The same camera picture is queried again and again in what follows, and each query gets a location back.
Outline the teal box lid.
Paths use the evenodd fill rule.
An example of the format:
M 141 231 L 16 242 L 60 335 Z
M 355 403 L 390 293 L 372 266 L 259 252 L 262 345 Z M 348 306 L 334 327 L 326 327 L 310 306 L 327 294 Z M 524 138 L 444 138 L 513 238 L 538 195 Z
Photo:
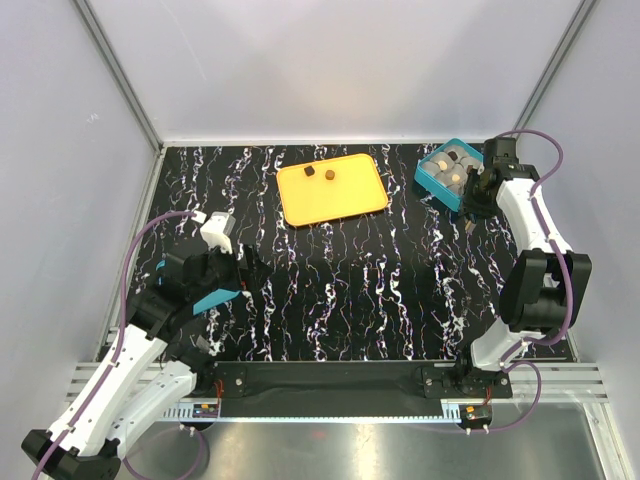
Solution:
M 166 265 L 165 260 L 161 260 L 156 265 L 156 273 L 157 273 L 156 283 L 158 285 L 163 285 L 163 284 L 169 285 L 170 283 L 169 276 L 165 272 L 166 270 L 165 265 Z M 227 302 L 230 302 L 236 299 L 240 294 L 241 294 L 240 291 L 231 291 L 231 290 L 219 288 L 207 294 L 199 301 L 197 301 L 192 307 L 192 313 L 194 316 L 197 316 L 213 308 L 216 308 L 221 304 L 225 304 Z

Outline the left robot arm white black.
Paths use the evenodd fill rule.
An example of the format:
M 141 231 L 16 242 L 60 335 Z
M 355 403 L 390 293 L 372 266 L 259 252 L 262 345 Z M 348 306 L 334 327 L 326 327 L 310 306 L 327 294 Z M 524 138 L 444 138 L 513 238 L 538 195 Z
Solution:
M 253 246 L 241 251 L 189 240 L 165 255 L 127 300 L 125 323 L 81 393 L 48 429 L 22 441 L 35 478 L 113 479 L 130 444 L 161 413 L 222 385 L 213 358 L 178 337 L 200 314 L 263 288 L 272 268 Z

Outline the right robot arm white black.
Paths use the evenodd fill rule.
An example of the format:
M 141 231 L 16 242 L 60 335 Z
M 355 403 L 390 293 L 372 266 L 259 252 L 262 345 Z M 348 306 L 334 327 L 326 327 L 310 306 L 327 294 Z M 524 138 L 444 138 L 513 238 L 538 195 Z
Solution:
M 485 141 L 483 168 L 470 171 L 460 206 L 470 222 L 504 215 L 518 251 L 500 293 L 498 320 L 455 363 L 455 387 L 470 397 L 499 383 L 529 346 L 553 346 L 566 335 L 592 272 L 590 257 L 563 239 L 546 207 L 542 184 L 550 176 L 519 161 L 516 134 Z

